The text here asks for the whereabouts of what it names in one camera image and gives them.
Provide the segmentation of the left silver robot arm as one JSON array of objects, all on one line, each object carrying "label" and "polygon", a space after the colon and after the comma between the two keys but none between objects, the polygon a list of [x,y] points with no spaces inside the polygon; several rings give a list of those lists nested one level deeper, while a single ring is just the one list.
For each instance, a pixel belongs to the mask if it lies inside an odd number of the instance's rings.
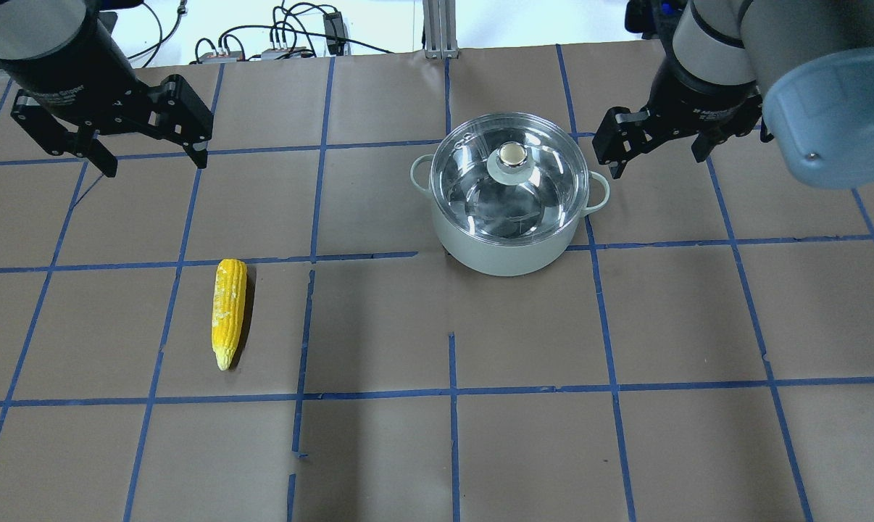
[{"label": "left silver robot arm", "polygon": [[102,136],[142,133],[208,162],[214,113],[181,75],[150,86],[86,1],[0,1],[0,68],[19,86],[11,119],[44,152],[116,175]]}]

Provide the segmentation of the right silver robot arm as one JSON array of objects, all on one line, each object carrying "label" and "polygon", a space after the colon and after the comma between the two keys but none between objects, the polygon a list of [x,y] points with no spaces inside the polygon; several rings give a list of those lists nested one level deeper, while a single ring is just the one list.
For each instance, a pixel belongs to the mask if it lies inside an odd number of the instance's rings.
[{"label": "right silver robot arm", "polygon": [[645,105],[595,132],[613,178],[668,141],[691,136],[704,162],[759,128],[799,182],[874,183],[874,1],[629,1],[625,27],[665,59]]}]

